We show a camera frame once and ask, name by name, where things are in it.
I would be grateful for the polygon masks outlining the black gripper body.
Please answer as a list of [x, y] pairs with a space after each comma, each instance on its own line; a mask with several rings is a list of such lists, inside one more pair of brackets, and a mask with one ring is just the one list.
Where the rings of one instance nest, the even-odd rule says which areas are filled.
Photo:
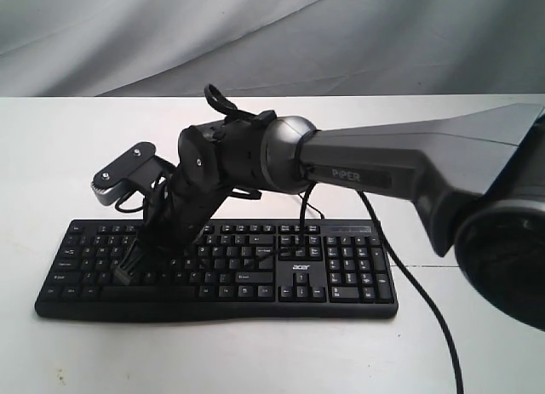
[[230, 185], [222, 184], [204, 190], [186, 174], [173, 173], [145, 213], [136, 243], [142, 259], [152, 262], [182, 255], [231, 192]]

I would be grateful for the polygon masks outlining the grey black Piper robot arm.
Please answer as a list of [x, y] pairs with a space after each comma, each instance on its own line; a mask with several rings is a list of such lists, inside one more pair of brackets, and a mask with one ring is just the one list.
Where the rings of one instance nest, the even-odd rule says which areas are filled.
[[181, 131], [177, 165], [146, 175], [144, 225], [116, 267], [121, 282], [194, 241], [237, 188], [309, 194], [325, 183], [411, 202], [436, 254], [453, 251], [483, 298], [543, 329], [543, 106], [337, 130], [219, 110], [220, 121]]

